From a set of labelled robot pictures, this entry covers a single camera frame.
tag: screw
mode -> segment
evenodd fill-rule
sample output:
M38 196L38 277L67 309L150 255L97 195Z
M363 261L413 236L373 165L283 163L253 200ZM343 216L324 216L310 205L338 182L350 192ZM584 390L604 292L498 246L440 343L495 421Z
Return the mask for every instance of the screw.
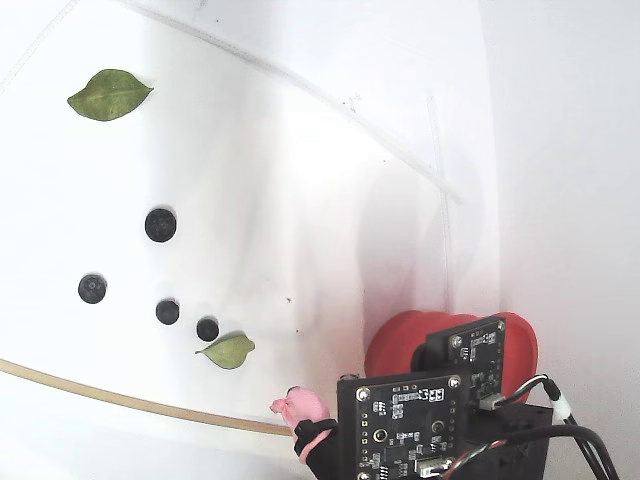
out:
M369 398L371 398L371 390L369 390L367 387L360 387L358 390L356 390L356 398L359 402L369 400Z
M382 443L387 439L387 435L388 433L386 430L379 428L378 430L373 432L373 439L378 443Z
M462 346L462 337L454 335L453 337L451 337L450 342L453 348L460 348Z
M437 420L431 424L431 431L433 433L442 433L444 431L444 422Z
M462 381L460 380L460 377L457 375L454 375L453 377L449 378L449 388L456 389L460 386L460 383L462 383Z

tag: pink object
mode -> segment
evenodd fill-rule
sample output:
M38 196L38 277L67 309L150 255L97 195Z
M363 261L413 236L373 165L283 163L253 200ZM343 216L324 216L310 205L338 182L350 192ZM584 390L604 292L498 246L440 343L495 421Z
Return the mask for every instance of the pink object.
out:
M289 389L287 396L275 400L270 408L273 413L282 415L284 421L289 425L291 435L295 441L298 440L298 437L294 430L302 420L311 420L315 423L331 416L327 404L324 403L315 392L302 387ZM309 452L313 450L313 447L327 438L330 433L329 431L320 433L312 442L305 446L300 454L300 463L306 463Z

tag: black circuit board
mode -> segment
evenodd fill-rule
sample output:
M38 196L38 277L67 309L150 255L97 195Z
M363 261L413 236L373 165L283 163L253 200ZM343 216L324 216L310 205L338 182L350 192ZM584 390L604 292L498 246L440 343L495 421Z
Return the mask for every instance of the black circuit board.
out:
M417 478L416 461L457 457L468 382L468 376L424 374L341 381L343 452L355 454L353 459L345 454L343 478Z
M452 365L467 365L471 371L469 405L502 391L505 323L501 317L488 317L448 334L448 356Z

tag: wooden stick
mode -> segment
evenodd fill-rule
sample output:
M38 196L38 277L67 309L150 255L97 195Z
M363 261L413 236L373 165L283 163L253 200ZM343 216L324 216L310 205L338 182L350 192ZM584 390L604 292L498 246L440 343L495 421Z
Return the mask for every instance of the wooden stick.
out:
M31 368L18 365L17 363L8 362L2 358L0 358L0 372L39 383L40 385L46 385L47 387L57 388L58 390L82 395L83 397L100 400L102 402L112 403L113 405L120 405L121 407L133 408L134 410L140 410L142 412L180 418L182 420L189 420L190 422L206 423L208 425L216 425L218 427L236 428L239 430L266 433L270 435L291 436L291 431L284 425L226 417L223 415L215 415L213 413L199 412L197 410L164 405L162 403L151 402L149 400L142 400L141 398L129 397L127 395L109 392L108 390L102 390L100 388L83 385L82 383L72 382L65 378L39 372L38 370L33 370Z

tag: connector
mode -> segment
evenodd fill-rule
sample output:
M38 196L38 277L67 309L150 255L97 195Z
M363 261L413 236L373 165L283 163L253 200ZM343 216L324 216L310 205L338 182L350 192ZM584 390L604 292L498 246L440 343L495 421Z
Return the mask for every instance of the connector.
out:
M449 470L451 463L450 460L444 460L442 457L417 460L416 473L420 478L437 478Z
M558 400L551 400L551 406L553 407L554 422L564 422L571 417L571 405L569 405L569 402L567 402L567 399L562 393Z
M562 393L560 392L558 385L556 385L556 382L549 378L542 383L542 386L552 402L556 402L560 399L560 395L562 395Z
M483 399L481 399L480 403L478 404L478 408L480 410L493 412L496 408L500 406L500 405L496 405L496 403L501 402L502 400L504 400L504 395L500 395L499 393L494 393L492 395L489 395L488 397L484 397Z

